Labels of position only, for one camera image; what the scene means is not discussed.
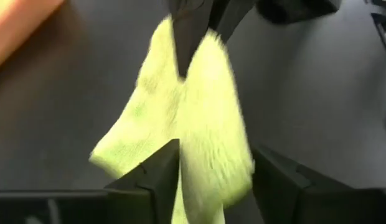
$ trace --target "orange object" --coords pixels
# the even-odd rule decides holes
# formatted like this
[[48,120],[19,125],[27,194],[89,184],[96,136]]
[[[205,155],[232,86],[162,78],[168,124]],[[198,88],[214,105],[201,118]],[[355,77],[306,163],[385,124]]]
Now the orange object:
[[0,65],[63,0],[0,0]]

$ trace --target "microfiber towel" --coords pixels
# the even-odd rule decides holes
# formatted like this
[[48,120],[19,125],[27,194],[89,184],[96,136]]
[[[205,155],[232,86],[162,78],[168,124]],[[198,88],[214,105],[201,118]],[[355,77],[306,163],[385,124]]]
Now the microfiber towel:
[[208,30],[181,80],[167,16],[129,102],[90,161],[119,178],[175,138],[181,165],[172,223],[225,223],[223,209],[251,188],[253,172],[233,72],[225,46]]

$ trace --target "gray table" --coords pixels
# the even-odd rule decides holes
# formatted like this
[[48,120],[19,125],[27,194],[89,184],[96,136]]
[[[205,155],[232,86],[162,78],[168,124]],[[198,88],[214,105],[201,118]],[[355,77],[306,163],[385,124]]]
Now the gray table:
[[[0,189],[111,180],[87,159],[128,101],[165,15],[158,0],[71,0],[0,68]],[[386,50],[365,2],[282,27],[252,10],[228,50],[253,146],[352,187],[386,187]],[[247,197],[227,217],[257,223],[242,209],[253,204]]]

